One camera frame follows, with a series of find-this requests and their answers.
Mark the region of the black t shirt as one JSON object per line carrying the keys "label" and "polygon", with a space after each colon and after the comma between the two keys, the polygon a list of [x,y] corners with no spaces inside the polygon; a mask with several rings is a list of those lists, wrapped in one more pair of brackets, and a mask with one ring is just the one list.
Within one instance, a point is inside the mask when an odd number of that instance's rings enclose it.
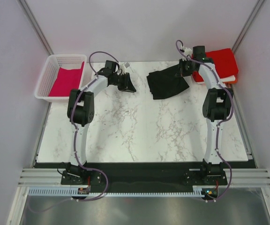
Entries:
{"label": "black t shirt", "polygon": [[149,73],[147,82],[153,100],[163,100],[174,97],[189,88],[183,77],[176,77],[180,72],[179,66],[175,65],[164,70]]}

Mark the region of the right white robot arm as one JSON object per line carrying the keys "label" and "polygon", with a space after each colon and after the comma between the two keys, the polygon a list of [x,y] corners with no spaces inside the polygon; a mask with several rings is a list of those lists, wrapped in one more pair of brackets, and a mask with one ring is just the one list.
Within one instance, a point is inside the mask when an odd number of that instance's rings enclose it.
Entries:
{"label": "right white robot arm", "polygon": [[202,105],[202,114],[207,123],[207,146],[201,168],[191,169],[186,174],[188,183],[193,185],[229,185],[232,178],[224,171],[230,164],[222,157],[222,133],[224,124],[233,114],[233,92],[226,87],[217,74],[213,59],[208,58],[204,46],[195,46],[192,55],[186,55],[187,48],[180,40],[176,48],[182,55],[179,61],[180,75],[191,75],[198,72],[202,77],[207,94]]}

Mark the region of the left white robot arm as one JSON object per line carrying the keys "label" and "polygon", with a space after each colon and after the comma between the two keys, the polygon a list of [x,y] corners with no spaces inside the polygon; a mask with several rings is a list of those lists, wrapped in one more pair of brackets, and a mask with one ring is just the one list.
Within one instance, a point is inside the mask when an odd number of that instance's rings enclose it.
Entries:
{"label": "left white robot arm", "polygon": [[95,97],[108,86],[119,91],[135,93],[130,74],[126,71],[129,63],[107,60],[105,66],[97,71],[95,77],[80,89],[72,89],[67,106],[67,117],[72,124],[73,142],[69,162],[62,174],[62,185],[84,185],[91,169],[87,163],[86,142],[90,123],[94,119]]}

